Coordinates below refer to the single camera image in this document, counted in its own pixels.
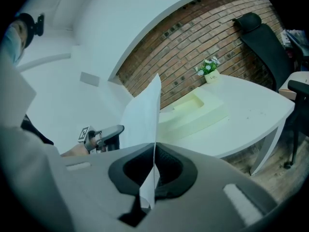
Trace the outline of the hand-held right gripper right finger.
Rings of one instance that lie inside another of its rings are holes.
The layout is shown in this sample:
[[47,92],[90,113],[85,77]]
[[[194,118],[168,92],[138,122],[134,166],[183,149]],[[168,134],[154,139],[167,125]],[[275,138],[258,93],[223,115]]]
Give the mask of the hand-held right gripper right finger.
[[277,207],[260,185],[222,159],[158,144],[193,162],[197,178],[182,196],[156,202],[144,219],[148,232],[257,232]]

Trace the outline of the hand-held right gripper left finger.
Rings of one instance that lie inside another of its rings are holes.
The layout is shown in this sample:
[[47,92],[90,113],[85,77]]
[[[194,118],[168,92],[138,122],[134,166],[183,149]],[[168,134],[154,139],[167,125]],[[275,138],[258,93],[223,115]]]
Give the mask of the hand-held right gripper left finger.
[[76,232],[152,232],[140,188],[154,165],[153,143],[60,157],[59,187]]

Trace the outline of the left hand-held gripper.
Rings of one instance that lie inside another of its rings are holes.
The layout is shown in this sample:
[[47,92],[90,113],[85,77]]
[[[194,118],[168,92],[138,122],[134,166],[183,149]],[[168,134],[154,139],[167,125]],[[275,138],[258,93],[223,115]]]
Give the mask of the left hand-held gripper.
[[101,130],[87,126],[80,132],[78,142],[83,143],[90,154],[118,150],[119,135],[124,129],[123,125],[115,125]]

